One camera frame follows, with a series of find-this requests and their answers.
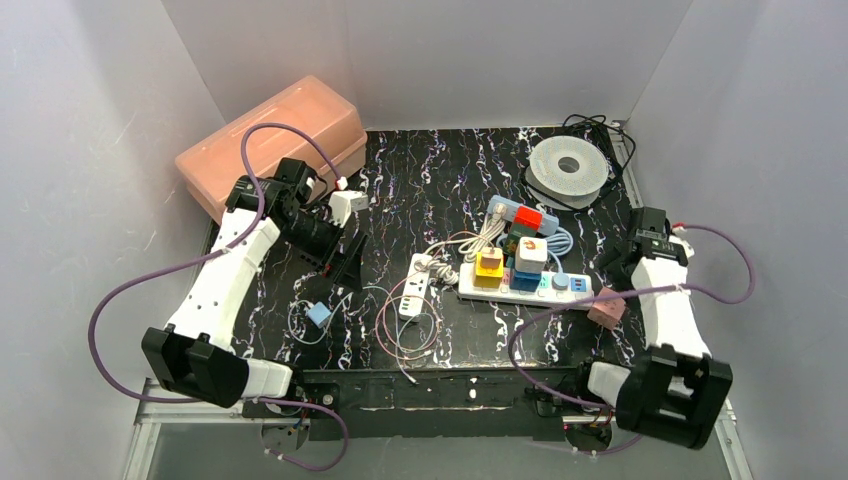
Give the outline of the pink charger plug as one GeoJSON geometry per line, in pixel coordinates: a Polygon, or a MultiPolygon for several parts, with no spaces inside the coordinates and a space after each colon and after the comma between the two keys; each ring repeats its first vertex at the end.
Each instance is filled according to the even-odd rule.
{"type": "Polygon", "coordinates": [[[626,302],[622,298],[595,301],[587,311],[587,318],[597,325],[615,330],[626,311],[626,302]]]}

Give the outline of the light blue charger plug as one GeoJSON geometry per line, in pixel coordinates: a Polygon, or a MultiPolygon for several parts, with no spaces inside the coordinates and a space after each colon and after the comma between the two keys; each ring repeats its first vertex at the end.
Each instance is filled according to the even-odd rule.
{"type": "Polygon", "coordinates": [[[319,329],[324,329],[330,322],[333,311],[322,302],[317,302],[307,309],[308,319],[319,329]]]}

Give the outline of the small white USB power strip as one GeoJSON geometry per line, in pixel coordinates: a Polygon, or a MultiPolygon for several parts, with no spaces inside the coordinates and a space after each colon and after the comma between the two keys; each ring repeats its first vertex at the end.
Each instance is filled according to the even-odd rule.
{"type": "Polygon", "coordinates": [[[432,260],[432,256],[423,253],[412,256],[398,308],[398,314],[404,321],[412,320],[422,313],[431,277],[428,264],[432,260]]]}

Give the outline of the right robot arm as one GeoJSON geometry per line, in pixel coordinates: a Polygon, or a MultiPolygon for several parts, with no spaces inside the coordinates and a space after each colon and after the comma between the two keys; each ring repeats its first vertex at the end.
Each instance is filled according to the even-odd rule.
{"type": "Polygon", "coordinates": [[[610,405],[620,428],[701,449],[733,382],[729,364],[713,358],[696,325],[687,280],[689,253],[661,209],[631,211],[623,240],[600,267],[618,293],[639,302],[645,349],[630,367],[600,359],[580,368],[579,390],[610,405]]]}

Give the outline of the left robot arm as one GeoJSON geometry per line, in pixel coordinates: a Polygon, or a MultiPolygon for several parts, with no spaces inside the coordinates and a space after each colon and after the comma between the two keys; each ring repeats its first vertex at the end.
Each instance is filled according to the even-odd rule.
{"type": "Polygon", "coordinates": [[[363,233],[339,245],[353,213],[368,206],[356,190],[335,191],[324,220],[305,211],[317,173],[284,158],[269,178],[241,176],[225,202],[214,248],[185,300],[162,328],[149,328],[141,349],[166,390],[220,407],[243,399],[284,398],[297,381],[294,367],[242,358],[231,350],[245,295],[276,243],[284,241],[333,284],[361,291],[363,233]]]}

